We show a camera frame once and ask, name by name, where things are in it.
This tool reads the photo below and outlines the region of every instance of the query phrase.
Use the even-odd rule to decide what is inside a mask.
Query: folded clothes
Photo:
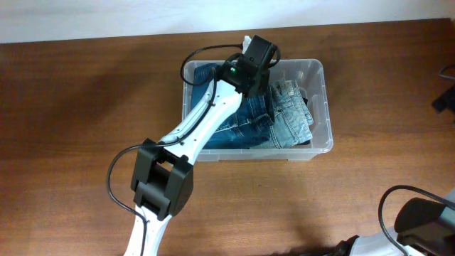
[[[202,82],[216,64],[194,70],[194,82]],[[191,109],[204,96],[210,80],[194,86]],[[208,140],[204,149],[285,149],[306,145],[312,138],[313,118],[295,80],[269,84],[265,95],[246,98],[238,111],[228,117]]]
[[[295,80],[284,79],[271,82],[275,123],[269,128],[270,140],[251,149],[287,149],[297,144],[305,144],[313,138],[309,123],[313,118],[301,96]]]
[[[203,82],[216,64],[206,64],[194,70],[194,82]],[[191,109],[204,96],[211,80],[193,86]],[[208,140],[204,149],[249,149],[270,139],[269,127],[274,124],[272,96],[246,98],[236,113],[229,116]]]

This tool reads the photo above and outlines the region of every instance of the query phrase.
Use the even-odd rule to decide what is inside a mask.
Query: plastic container
[[[194,70],[207,63],[223,64],[221,60],[193,60],[185,65],[185,79],[193,81]],[[319,60],[280,60],[270,69],[270,81],[284,78],[296,80],[303,97],[308,99],[308,109],[314,119],[310,126],[313,139],[306,146],[293,146],[290,149],[204,149],[197,161],[288,159],[308,161],[317,154],[327,153],[333,147],[332,128],[328,115],[326,84]],[[192,87],[183,84],[182,118],[191,110]]]

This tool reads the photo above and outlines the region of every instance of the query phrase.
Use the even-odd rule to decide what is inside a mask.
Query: white arm segment
[[[180,123],[172,132],[164,136],[163,142],[174,142],[177,137],[181,138],[193,125],[199,120],[204,113],[208,102],[212,97],[213,81],[210,82],[207,92],[204,97],[195,106],[194,110]],[[187,156],[188,163],[194,165],[196,158],[204,147],[205,143],[212,137],[215,130],[222,122],[230,115],[234,114],[242,103],[242,94],[235,91],[235,88],[224,81],[218,81],[216,87],[216,95],[212,106],[204,119],[200,122],[197,128],[183,140],[183,144],[166,146],[169,152],[176,156]],[[155,256],[158,252],[159,243],[164,234],[164,230],[171,219],[167,216],[163,221],[159,221],[155,213],[145,207],[136,206],[136,211],[141,213],[147,223],[146,241],[144,247],[144,256]],[[133,232],[129,239],[128,248],[124,256],[140,256],[142,246],[142,235],[144,234],[144,226],[142,219],[136,216],[134,221]]]
[[[455,188],[445,197],[455,202]],[[388,228],[390,236],[397,239],[397,233],[393,228]],[[423,256],[423,254],[410,246],[405,246],[406,251],[412,256]],[[368,237],[357,238],[353,244],[349,256],[401,256],[403,253],[398,250],[384,235],[378,233]]]

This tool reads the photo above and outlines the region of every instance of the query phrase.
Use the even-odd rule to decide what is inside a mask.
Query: white wall
[[[441,17],[454,0],[0,0],[0,43]]]

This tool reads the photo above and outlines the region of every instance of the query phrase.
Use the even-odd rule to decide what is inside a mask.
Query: brown wooden surface
[[[197,163],[160,255],[333,246],[380,231],[395,184],[455,187],[454,117],[430,105],[451,86],[436,76],[455,60],[449,19],[0,45],[0,255],[122,255],[134,216],[106,193],[112,157],[181,121],[188,53],[255,33],[323,63],[335,146],[308,162]],[[112,177],[130,206],[134,158]],[[387,225],[413,196],[390,196]]]

